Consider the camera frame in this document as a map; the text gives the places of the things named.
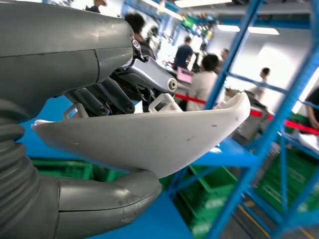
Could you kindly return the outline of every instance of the pink box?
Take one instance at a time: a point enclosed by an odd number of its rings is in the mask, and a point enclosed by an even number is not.
[[[181,67],[177,68],[177,79],[182,82],[191,84],[191,79],[194,76],[194,72],[188,71]]]

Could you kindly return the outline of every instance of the screw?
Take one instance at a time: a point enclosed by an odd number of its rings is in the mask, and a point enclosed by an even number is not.
[[[169,89],[171,91],[171,92],[175,92],[175,91],[176,91],[177,90],[177,82],[176,82],[176,80],[175,79],[174,79],[174,78],[171,78],[171,79],[169,79],[169,80]]]
[[[98,111],[101,116],[104,116],[107,113],[107,110],[105,107],[101,107]]]
[[[129,105],[129,106],[126,107],[126,110],[130,112],[130,113],[132,113],[132,112],[134,112],[134,107],[132,105]]]

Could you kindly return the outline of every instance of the yellow floor line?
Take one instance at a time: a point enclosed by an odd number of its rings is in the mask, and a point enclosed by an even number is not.
[[[246,207],[252,208],[252,207],[255,206],[255,203],[253,201],[248,201],[248,202],[246,202],[245,205]]]
[[[243,212],[246,217],[248,217],[250,221],[256,225],[258,228],[259,228],[262,232],[263,232],[267,238],[270,238],[269,234],[266,232],[264,228],[262,228],[261,225],[259,225],[258,222],[256,222],[255,219],[253,219],[252,216],[250,216],[248,212],[246,212],[243,207],[239,205],[238,208]]]
[[[251,208],[255,206],[255,203],[252,201],[248,201],[245,203],[247,207]],[[246,217],[248,217],[249,220],[251,220],[252,223],[254,223],[255,225],[256,225],[258,228],[259,228],[262,232],[263,232],[266,237],[270,238],[270,235],[266,232],[264,228],[262,228],[261,225],[259,225],[258,222],[256,222],[254,218],[252,218],[252,216],[250,216],[248,212],[246,212],[243,207],[239,205],[238,206],[239,209],[240,209],[240,211],[243,212]],[[312,236],[311,234],[310,234],[308,231],[304,229],[304,228],[300,228],[300,231],[302,232],[302,234],[305,235],[308,239],[314,239],[314,236]]]
[[[308,237],[308,239],[314,239],[314,237],[313,237],[311,234],[310,234],[309,232],[303,229],[303,228],[300,228],[300,230],[305,235],[306,237]]]

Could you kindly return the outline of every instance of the black hair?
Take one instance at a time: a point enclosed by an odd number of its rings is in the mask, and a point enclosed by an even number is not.
[[[190,36],[185,37],[185,42],[190,42],[191,38]]]
[[[218,57],[215,54],[205,56],[202,61],[202,66],[206,71],[214,71],[219,63]]]
[[[265,67],[262,69],[262,72],[264,73],[265,75],[268,76],[270,74],[270,69],[268,67]]]
[[[159,29],[156,26],[153,26],[150,29],[150,31],[153,34],[153,35],[157,35],[159,33]]]
[[[140,34],[145,25],[144,19],[138,13],[129,13],[124,17],[134,31],[134,33]]]

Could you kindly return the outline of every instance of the white shirt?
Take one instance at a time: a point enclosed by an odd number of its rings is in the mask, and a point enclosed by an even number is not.
[[[197,98],[200,100],[207,101],[208,97],[212,92],[217,80],[217,75],[215,72],[200,72],[196,74],[191,80],[191,87],[188,93],[188,96]],[[225,99],[225,89],[223,87],[217,98],[217,103],[220,103]],[[203,111],[205,105],[188,101],[187,111]]]
[[[156,36],[151,36],[150,41],[150,47],[152,51],[156,52],[160,45],[160,39]]]

